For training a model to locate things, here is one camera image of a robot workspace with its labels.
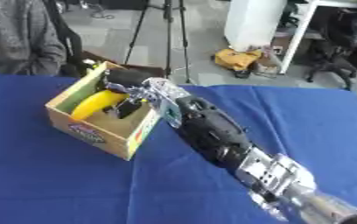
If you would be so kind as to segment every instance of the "yellow banana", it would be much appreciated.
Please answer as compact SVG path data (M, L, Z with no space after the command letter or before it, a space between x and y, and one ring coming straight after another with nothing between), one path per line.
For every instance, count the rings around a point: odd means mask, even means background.
M84 120L90 117L94 112L104 109L107 106L115 106L127 98L127 94L116 94L109 90L103 90L96 94L90 95L86 100L82 101L71 114L71 118L75 121Z

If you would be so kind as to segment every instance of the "black chair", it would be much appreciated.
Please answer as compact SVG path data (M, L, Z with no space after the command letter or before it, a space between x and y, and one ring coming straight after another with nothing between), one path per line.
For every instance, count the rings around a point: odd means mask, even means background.
M43 0L49 17L58 34L58 39L66 48L66 64L61 67L61 76L83 77L90 65L83 63L81 36L73 31L59 13L55 0Z
M318 58L306 80L313 82L318 72L333 72L346 83L345 89L350 90L352 87L350 79L355 78L357 70L352 66L339 64L338 61L357 48L357 10L336 10L325 20L321 33L332 45L332 50L325 52L325 48L319 46L311 49Z

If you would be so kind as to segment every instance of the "person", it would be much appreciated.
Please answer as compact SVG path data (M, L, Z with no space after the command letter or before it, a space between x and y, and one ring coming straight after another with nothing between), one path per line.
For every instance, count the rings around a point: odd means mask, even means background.
M41 0L0 0L0 74L55 75L65 60Z

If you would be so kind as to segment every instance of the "yellow bag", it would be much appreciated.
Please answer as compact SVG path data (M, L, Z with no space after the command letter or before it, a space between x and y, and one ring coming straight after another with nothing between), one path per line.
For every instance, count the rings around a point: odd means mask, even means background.
M232 49L223 49L213 56L213 60L217 65L234 70L237 78L248 78L251 72L250 66L261 57L261 50L235 52Z

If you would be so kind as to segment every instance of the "floor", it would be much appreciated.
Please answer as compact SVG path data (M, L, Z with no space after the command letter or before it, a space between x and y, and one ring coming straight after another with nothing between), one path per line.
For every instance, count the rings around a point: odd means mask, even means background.
M152 0L162 4L163 0ZM340 88L343 82L332 74L319 74L315 82L307 83L303 76L305 66L291 66L286 75L264 77L251 75L247 80L236 79L233 75L216 66L210 56L226 48L223 26L228 13L228 2L216 0L185 0L186 31L189 39L189 58L192 83L203 86L220 84L242 84L259 86L280 86L300 88ZM64 14L65 20L83 39L86 50L98 53L119 62L124 61L128 44L140 16L139 11L105 10L104 14L113 19L92 18L92 9L81 10L72 6ZM178 84L185 82L184 56L179 12L174 11L172 27L172 76ZM148 9L142 30L129 60L130 64L165 67L166 24L162 11ZM354 79L353 92L357 94L357 78Z

